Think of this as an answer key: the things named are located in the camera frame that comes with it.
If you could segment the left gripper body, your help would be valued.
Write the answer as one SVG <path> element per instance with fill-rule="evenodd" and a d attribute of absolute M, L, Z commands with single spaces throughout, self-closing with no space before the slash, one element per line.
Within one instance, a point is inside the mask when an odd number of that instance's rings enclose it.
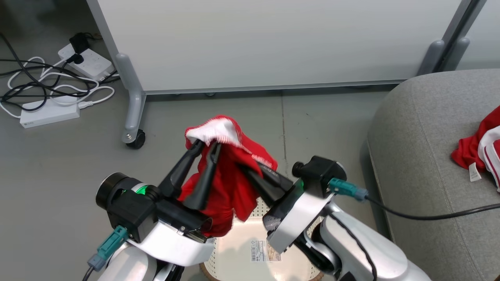
<path fill-rule="evenodd" d="M 140 243 L 132 238 L 129 243 L 174 265 L 189 267 L 208 261 L 215 249 L 215 238 L 207 238 L 201 230 L 211 227 L 211 218 L 174 199 L 163 199 L 156 206 L 158 221 L 154 228 Z"/>

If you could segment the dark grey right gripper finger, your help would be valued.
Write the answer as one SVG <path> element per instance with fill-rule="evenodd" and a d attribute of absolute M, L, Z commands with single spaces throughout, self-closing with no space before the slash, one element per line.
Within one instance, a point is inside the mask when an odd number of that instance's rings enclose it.
<path fill-rule="evenodd" d="M 255 180 L 255 188 L 259 192 L 287 192 L 292 187 L 293 182 L 282 174 L 261 162 L 257 164 L 261 171 L 261 178 Z"/>
<path fill-rule="evenodd" d="M 269 207 L 278 203 L 288 191 L 288 178 L 266 165 L 259 165 L 261 175 L 245 165 L 239 165 L 239 170 Z"/>

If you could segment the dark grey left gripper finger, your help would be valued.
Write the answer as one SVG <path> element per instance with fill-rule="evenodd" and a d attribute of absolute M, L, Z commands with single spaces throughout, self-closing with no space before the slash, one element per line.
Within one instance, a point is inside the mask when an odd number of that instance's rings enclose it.
<path fill-rule="evenodd" d="M 200 211 L 207 208 L 220 151 L 221 143 L 216 142 L 210 146 L 205 160 L 206 167 L 204 171 L 200 173 L 200 177 L 193 192 L 187 196 L 183 202 L 184 206 L 187 208 Z"/>
<path fill-rule="evenodd" d="M 204 142 L 196 140 L 174 165 L 172 170 L 158 186 L 164 197 L 178 198 L 180 196 L 182 193 L 182 185 L 184 184 L 186 176 L 191 169 L 194 160 L 200 156 L 204 147 Z"/>

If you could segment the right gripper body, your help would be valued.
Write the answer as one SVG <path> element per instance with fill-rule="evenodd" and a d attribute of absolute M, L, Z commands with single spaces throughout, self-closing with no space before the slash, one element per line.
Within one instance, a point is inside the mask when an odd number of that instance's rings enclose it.
<path fill-rule="evenodd" d="M 323 189 L 319 183 L 306 184 L 297 180 L 290 196 L 294 200 L 293 206 L 268 236 L 269 245 L 277 252 L 283 253 L 297 238 L 303 238 L 305 246 L 316 254 L 332 254 L 332 250 L 325 244 L 313 242 L 307 236 L 307 230 L 332 201 L 334 195 L 328 193 L 327 197 L 323 197 Z"/>

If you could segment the red garment with white trim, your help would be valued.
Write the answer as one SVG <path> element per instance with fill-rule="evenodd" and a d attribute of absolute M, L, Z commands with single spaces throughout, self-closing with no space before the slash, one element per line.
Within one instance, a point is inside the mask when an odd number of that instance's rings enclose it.
<path fill-rule="evenodd" d="M 259 164 L 275 170 L 277 161 L 264 146 L 246 136 L 234 119 L 224 115 L 213 117 L 200 126 L 187 128 L 185 138 L 188 149 L 197 140 L 202 141 L 205 147 L 198 163 L 198 172 L 182 186 L 180 201 L 185 201 L 193 193 L 202 171 L 207 167 L 209 146 L 214 142 L 222 143 L 207 207 L 202 213 L 212 219 L 211 229 L 203 231 L 203 234 L 207 237 L 223 237 L 232 229 L 234 217 L 242 222 L 250 217 L 259 197 L 240 171 L 239 164 L 250 167 L 261 176 Z"/>

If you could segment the red jersey with letter print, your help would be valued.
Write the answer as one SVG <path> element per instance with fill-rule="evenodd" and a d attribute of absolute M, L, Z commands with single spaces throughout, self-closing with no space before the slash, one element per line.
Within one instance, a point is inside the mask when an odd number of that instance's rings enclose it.
<path fill-rule="evenodd" d="M 459 140 L 451 157 L 468 170 L 472 183 L 482 179 L 482 173 L 490 173 L 500 194 L 500 106 L 480 122 L 474 135 Z"/>

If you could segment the grey fabric sofa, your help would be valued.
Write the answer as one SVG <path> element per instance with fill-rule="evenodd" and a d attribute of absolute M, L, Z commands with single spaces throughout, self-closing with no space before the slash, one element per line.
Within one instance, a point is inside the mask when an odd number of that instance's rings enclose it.
<path fill-rule="evenodd" d="M 471 182 L 451 157 L 500 105 L 500 69 L 421 75 L 395 87 L 368 131 L 382 202 L 416 216 L 500 203 L 490 173 Z M 393 242 L 433 281 L 500 281 L 500 208 L 440 221 L 388 214 Z"/>

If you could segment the barcode sticker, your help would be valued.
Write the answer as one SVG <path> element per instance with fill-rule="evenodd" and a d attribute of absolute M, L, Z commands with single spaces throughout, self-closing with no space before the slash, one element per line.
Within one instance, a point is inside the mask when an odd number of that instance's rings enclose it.
<path fill-rule="evenodd" d="M 281 262 L 282 256 L 267 240 L 250 241 L 250 262 L 251 263 L 275 263 Z"/>

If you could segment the white perforated laundry basket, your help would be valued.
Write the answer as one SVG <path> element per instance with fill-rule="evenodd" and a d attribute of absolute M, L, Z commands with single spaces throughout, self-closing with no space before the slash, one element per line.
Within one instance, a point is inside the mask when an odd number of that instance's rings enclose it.
<path fill-rule="evenodd" d="M 250 241 L 267 240 L 262 218 L 268 210 L 258 199 L 245 222 L 235 218 L 232 229 L 215 240 L 210 259 L 200 265 L 210 281 L 321 281 L 323 273 L 295 246 L 281 254 L 281 262 L 250 262 Z"/>

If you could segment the grey partition leg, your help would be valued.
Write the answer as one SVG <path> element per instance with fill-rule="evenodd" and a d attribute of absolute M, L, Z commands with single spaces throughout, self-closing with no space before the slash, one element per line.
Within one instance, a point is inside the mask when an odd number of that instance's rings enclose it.
<path fill-rule="evenodd" d="M 139 125 L 145 106 L 146 94 L 128 55 L 124 53 L 116 54 L 115 66 L 123 86 L 129 93 L 129 107 L 122 136 L 122 141 L 126 144 L 136 139 L 137 131 L 140 129 Z"/>

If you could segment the white partition panel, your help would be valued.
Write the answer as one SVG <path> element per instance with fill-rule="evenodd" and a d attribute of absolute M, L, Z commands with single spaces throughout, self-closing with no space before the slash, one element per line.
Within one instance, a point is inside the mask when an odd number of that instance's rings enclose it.
<path fill-rule="evenodd" d="M 470 40 L 457 70 L 500 69 L 500 0 L 486 0 L 466 34 Z"/>
<path fill-rule="evenodd" d="M 417 75 L 464 0 L 86 0 L 143 91 L 370 85 Z"/>

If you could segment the white power strip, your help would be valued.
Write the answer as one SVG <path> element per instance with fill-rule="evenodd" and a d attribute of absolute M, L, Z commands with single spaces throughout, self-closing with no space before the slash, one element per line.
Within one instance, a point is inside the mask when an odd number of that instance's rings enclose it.
<path fill-rule="evenodd" d="M 80 56 L 83 59 L 80 64 L 70 62 L 68 66 L 89 79 L 101 82 L 115 71 L 109 59 L 106 59 L 91 49 L 83 51 Z"/>

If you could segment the white flat box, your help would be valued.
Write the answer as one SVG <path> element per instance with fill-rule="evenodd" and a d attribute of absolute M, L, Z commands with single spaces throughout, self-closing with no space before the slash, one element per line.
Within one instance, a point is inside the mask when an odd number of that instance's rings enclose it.
<path fill-rule="evenodd" d="M 50 123 L 77 119 L 80 117 L 80 108 L 73 104 L 62 106 L 48 100 L 41 108 L 34 111 L 22 110 L 20 113 L 20 124 L 24 128 L 44 126 Z"/>

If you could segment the black power adapter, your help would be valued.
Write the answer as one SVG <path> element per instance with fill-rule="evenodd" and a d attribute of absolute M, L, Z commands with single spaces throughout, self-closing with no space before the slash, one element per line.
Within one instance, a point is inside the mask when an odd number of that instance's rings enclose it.
<path fill-rule="evenodd" d="M 76 54 L 81 54 L 90 49 L 90 44 L 86 34 L 79 32 L 69 39 L 71 46 Z"/>

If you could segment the grey partition foot post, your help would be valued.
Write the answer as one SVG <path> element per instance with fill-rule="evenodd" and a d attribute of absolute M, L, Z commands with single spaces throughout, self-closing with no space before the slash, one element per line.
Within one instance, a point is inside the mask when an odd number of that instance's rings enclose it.
<path fill-rule="evenodd" d="M 470 44 L 470 39 L 467 37 L 459 38 L 452 46 L 451 50 L 443 62 L 442 71 L 455 71 L 465 54 L 468 46 Z"/>
<path fill-rule="evenodd" d="M 445 41 L 436 40 L 427 48 L 427 52 L 420 64 L 416 76 L 433 73 L 435 67 L 441 59 L 441 55 L 445 49 Z"/>

